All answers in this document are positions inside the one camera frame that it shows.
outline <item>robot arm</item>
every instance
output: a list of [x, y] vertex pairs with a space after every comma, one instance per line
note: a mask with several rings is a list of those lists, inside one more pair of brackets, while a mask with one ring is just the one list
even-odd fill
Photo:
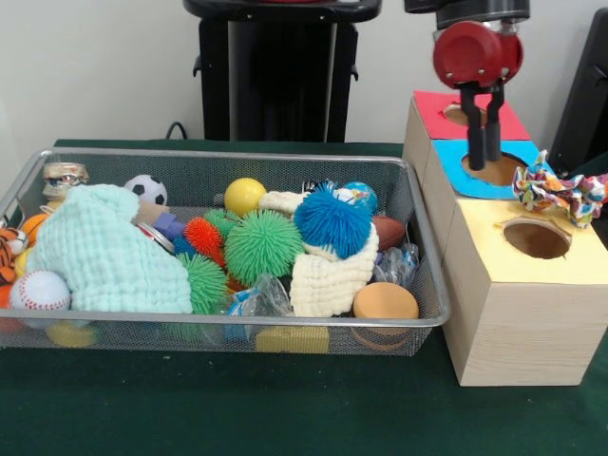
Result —
[[[460, 90], [461, 106], [468, 118], [469, 164], [485, 167], [485, 160], [501, 158], [499, 110], [504, 104], [504, 84], [523, 62], [518, 23], [530, 17], [530, 0], [405, 0], [411, 13], [435, 12], [437, 31], [433, 64], [439, 79]], [[487, 124], [475, 96], [492, 94]]]

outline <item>circular hole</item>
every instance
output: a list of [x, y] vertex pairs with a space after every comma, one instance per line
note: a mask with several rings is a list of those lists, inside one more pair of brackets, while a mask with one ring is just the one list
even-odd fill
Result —
[[570, 239], [553, 223], [542, 220], [514, 220], [503, 229], [507, 242], [533, 258], [563, 257]]
[[[485, 109], [481, 109], [482, 111], [482, 126], [485, 126], [487, 123], [487, 112]], [[444, 115], [446, 119], [450, 122], [453, 122], [459, 126], [468, 126], [468, 119], [466, 118], [466, 114], [463, 112], [459, 104], [451, 104], [446, 109], [444, 109]]]
[[468, 161], [468, 155], [463, 158], [462, 163], [463, 168], [469, 176], [479, 179], [480, 181], [493, 183], [494, 185], [499, 186], [510, 185], [511, 182], [513, 182], [515, 170], [518, 167], [527, 167], [527, 164], [517, 157], [513, 157], [512, 155], [504, 152], [500, 160], [486, 161], [485, 168], [480, 171], [474, 171], [471, 169]]

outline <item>clear plastic packaging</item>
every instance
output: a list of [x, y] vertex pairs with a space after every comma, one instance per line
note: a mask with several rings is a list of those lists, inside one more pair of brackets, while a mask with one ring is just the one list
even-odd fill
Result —
[[250, 290], [226, 296], [220, 304], [223, 314], [241, 316], [289, 316], [293, 314], [287, 292], [270, 274], [262, 274]]
[[406, 244], [405, 250], [395, 247], [388, 249], [373, 268], [373, 280], [390, 282], [409, 288], [418, 268], [418, 246]]

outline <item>colorful crinkle fabric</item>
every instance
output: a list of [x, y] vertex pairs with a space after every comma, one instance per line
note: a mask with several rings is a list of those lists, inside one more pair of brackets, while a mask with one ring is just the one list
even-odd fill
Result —
[[532, 166], [517, 169], [513, 193], [528, 211], [557, 206], [566, 211], [572, 223], [586, 228], [599, 217], [601, 206], [608, 200], [608, 174], [559, 180], [546, 166], [546, 157], [547, 151], [542, 151]]

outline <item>wire mesh basket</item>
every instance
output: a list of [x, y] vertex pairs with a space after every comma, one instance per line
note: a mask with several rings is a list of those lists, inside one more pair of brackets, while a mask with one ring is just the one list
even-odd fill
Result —
[[[268, 189], [292, 192], [299, 192], [306, 180], [367, 182], [377, 194], [379, 214], [405, 223], [411, 241], [420, 247], [421, 262], [411, 287], [420, 318], [0, 310], [1, 346], [412, 356], [432, 328], [449, 317], [446, 286], [420, 189], [412, 169], [401, 160], [55, 148], [34, 155], [0, 201], [6, 224], [19, 226], [40, 212], [39, 207], [46, 203], [43, 166], [59, 161], [85, 164], [89, 184], [123, 185], [139, 174], [157, 176], [167, 189], [168, 205], [181, 221], [213, 207], [228, 184], [241, 177], [254, 178]], [[24, 320], [37, 324], [24, 324]]]

